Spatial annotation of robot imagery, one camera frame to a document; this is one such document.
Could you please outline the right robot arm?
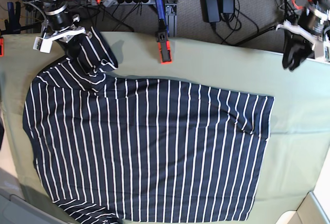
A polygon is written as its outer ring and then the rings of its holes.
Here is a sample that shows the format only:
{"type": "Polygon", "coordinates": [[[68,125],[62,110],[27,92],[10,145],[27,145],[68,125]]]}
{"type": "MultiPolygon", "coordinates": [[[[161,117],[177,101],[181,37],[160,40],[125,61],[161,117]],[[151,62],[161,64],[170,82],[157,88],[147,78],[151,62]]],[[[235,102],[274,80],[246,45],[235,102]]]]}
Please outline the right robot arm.
{"type": "Polygon", "coordinates": [[[80,15],[69,10],[69,0],[27,0],[27,5],[39,11],[43,17],[40,35],[35,38],[33,49],[50,53],[57,42],[70,57],[77,57],[79,44],[89,37],[86,29],[79,25],[80,15]]]}

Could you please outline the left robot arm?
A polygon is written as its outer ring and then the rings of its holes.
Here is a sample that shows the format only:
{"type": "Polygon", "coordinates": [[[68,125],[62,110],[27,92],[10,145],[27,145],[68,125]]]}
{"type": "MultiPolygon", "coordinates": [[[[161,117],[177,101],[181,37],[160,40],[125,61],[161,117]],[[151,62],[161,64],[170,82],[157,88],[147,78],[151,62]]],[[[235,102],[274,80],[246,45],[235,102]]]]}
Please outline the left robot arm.
{"type": "Polygon", "coordinates": [[[294,71],[310,56],[329,62],[329,0],[291,0],[301,14],[276,29],[285,32],[282,66],[294,71]]]}

